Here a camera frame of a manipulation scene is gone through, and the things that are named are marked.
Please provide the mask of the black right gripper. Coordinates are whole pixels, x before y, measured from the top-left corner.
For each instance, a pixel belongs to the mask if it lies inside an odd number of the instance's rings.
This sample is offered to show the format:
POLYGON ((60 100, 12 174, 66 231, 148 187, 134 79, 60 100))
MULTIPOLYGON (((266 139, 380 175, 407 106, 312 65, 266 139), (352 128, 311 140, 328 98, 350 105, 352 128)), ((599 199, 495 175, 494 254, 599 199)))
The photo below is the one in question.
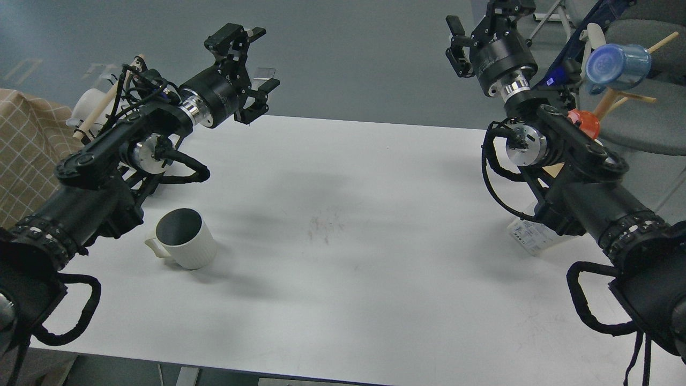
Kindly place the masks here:
POLYGON ((483 94, 490 98, 496 96, 497 82, 510 74, 520 72, 525 80, 531 80, 539 68, 517 22, 535 10, 534 1, 488 1, 486 14, 471 33, 474 47, 460 18, 447 15, 451 37, 445 54, 457 76, 475 76, 483 94), (465 55, 466 47, 471 47, 471 61, 465 55))

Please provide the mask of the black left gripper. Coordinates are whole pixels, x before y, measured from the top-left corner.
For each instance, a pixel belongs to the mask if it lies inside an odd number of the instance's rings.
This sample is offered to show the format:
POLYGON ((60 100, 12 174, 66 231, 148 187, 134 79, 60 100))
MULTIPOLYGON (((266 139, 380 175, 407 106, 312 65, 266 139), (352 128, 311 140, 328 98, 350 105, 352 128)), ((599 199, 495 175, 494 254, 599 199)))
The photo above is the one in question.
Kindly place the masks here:
POLYGON ((245 65, 250 44, 265 34, 262 27, 245 29, 225 24, 204 41, 215 62, 182 85, 183 90, 203 101, 207 113, 199 118, 199 124, 214 129, 232 115, 236 122, 247 125, 268 112, 268 95, 281 81, 264 78, 253 90, 245 65), (248 98, 252 103, 245 107, 248 98))

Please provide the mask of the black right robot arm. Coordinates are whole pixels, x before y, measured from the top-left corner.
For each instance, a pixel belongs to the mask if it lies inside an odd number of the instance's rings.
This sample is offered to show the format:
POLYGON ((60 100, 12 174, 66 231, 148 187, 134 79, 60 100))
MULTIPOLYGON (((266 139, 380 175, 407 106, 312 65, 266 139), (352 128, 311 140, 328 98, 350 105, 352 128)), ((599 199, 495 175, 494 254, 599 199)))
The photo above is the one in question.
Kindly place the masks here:
POLYGON ((458 77, 476 77, 483 94, 504 100, 482 144, 482 176, 494 200, 521 220, 558 235, 590 234, 610 265, 575 262, 566 280, 574 308, 592 330, 636 334, 629 369, 644 350, 642 384, 650 383, 651 345, 684 358, 684 222, 670 225, 621 185, 627 162, 602 146, 585 121, 571 119, 583 74, 593 88, 637 85, 652 60, 640 46, 598 47, 588 64, 559 57, 541 83, 531 42, 517 22, 532 1, 489 1, 466 33, 446 17, 446 56, 458 77))

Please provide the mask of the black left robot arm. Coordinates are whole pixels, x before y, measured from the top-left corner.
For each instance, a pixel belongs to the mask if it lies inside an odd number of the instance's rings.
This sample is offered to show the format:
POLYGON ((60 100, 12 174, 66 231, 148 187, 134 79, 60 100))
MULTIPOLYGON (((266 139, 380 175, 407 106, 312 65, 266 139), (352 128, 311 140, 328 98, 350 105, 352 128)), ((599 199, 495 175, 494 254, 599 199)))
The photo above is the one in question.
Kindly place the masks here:
POLYGON ((17 349, 20 365, 34 337, 45 345, 73 342, 100 303, 101 284, 62 269, 86 256, 98 237, 118 239, 144 222, 141 208, 160 184, 201 183, 207 166, 179 151, 196 125, 264 115, 279 80, 253 86, 250 45, 265 29, 225 24, 204 41, 214 63, 180 86, 141 58, 122 66, 111 112, 98 134, 62 159, 59 189, 36 212, 2 230, 2 354, 17 349))

